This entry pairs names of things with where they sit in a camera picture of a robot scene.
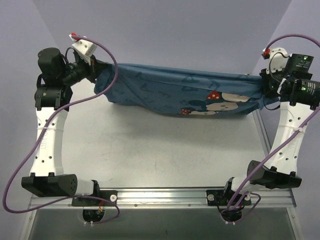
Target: blue cloth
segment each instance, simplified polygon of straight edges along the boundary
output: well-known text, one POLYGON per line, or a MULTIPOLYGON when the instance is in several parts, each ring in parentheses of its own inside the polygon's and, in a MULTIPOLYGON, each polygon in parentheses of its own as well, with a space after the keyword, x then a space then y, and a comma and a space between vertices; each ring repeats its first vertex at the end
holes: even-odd
MULTIPOLYGON (((119 76, 105 95, 112 103, 140 105, 161 114, 249 114, 262 109, 265 99, 260 76, 195 71, 137 64, 119 64, 119 76)), ((109 65, 98 77, 100 93, 115 75, 109 65)))

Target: blue towel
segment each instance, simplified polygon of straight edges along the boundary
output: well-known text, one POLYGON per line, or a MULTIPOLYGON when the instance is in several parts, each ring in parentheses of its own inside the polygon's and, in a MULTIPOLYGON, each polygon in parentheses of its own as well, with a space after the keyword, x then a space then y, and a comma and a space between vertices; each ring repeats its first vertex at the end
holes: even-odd
MULTIPOLYGON (((263 96, 260 76, 138 64, 118 67, 118 79, 105 94, 108 100, 160 114, 249 114, 278 101, 263 96)), ((98 77, 94 92, 106 89, 114 75, 115 67, 110 64, 98 77)))

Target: screw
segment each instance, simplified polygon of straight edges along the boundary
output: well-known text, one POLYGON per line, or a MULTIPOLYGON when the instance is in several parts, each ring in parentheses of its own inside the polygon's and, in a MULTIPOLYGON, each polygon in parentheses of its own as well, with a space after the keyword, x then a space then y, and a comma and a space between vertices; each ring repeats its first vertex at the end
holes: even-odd
POLYGON ((209 201, 215 200, 215 196, 214 196, 213 194, 209 194, 206 198, 207 198, 209 201))
POLYGON ((117 196, 114 195, 114 194, 112 194, 112 195, 110 196, 110 201, 114 203, 116 200, 117 200, 117 196))

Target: white tabletop surface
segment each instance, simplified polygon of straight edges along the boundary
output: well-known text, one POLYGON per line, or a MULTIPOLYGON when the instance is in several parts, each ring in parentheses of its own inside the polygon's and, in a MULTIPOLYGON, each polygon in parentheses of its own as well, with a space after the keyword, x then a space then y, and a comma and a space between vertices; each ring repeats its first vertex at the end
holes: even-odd
MULTIPOLYGON (((72 100, 92 95, 93 87, 75 85, 72 100)), ((66 174, 103 188, 219 187, 263 156, 252 114, 164 116, 104 96, 70 108, 62 148, 66 174)))

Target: folded fabric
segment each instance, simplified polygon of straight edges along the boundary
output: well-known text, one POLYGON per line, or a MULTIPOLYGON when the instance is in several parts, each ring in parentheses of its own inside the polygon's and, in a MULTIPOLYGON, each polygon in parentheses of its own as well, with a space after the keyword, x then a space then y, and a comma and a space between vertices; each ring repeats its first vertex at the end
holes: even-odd
MULTIPOLYGON (((278 101, 263 96, 260 76, 124 63, 118 67, 118 79, 105 94, 107 99, 161 114, 249 114, 278 101)), ((114 75, 110 64, 98 77, 94 92, 106 89, 114 75)))

